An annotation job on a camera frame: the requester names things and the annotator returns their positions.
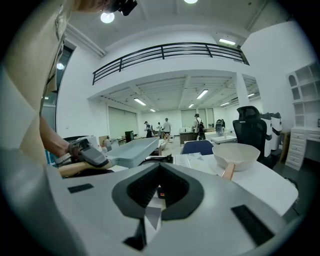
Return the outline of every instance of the plastic part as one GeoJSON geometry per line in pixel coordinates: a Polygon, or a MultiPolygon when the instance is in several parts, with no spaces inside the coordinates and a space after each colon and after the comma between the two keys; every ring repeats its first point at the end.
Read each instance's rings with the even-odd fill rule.
{"type": "Polygon", "coordinates": [[[105,155],[111,160],[112,165],[133,168],[141,164],[158,147],[158,144],[158,137],[134,139],[105,155]]]}
{"type": "Polygon", "coordinates": [[[165,193],[163,221],[187,218],[204,198],[204,189],[196,179],[167,163],[155,163],[116,184],[112,199],[123,215],[142,220],[159,185],[165,193]]]}

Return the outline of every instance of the balcony railing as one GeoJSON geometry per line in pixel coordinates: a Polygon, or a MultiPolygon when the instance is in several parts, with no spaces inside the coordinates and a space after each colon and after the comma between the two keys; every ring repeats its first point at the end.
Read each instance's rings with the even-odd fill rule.
{"type": "Polygon", "coordinates": [[[93,72],[93,83],[124,69],[143,62],[164,60],[183,56],[205,56],[209,58],[226,58],[249,65],[243,52],[239,49],[204,42],[176,42],[156,45],[117,58],[93,72]]]}

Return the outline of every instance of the white cabinet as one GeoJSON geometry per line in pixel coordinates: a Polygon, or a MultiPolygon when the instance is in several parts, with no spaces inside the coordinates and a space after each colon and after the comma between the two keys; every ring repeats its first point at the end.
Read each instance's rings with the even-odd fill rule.
{"type": "Polygon", "coordinates": [[[290,145],[285,165],[300,170],[304,162],[308,141],[320,143],[320,128],[294,127],[291,129],[290,145]]]}

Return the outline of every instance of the black rectangle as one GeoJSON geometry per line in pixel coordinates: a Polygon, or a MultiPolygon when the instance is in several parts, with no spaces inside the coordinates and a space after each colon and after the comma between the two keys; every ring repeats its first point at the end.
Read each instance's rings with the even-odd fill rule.
{"type": "Polygon", "coordinates": [[[87,184],[83,184],[83,185],[79,185],[79,186],[68,187],[68,190],[69,190],[69,192],[71,194],[73,194],[73,193],[77,193],[77,192],[81,192],[81,191],[92,189],[93,187],[94,186],[92,186],[91,184],[87,183],[87,184]]]}
{"type": "Polygon", "coordinates": [[[231,208],[257,246],[264,244],[274,234],[245,205],[231,208]]]}

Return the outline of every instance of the white pillar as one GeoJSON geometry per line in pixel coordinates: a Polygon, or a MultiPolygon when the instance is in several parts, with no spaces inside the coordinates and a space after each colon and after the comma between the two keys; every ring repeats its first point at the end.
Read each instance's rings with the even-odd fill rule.
{"type": "Polygon", "coordinates": [[[240,107],[250,106],[246,84],[241,73],[236,73],[234,83],[240,107]]]}

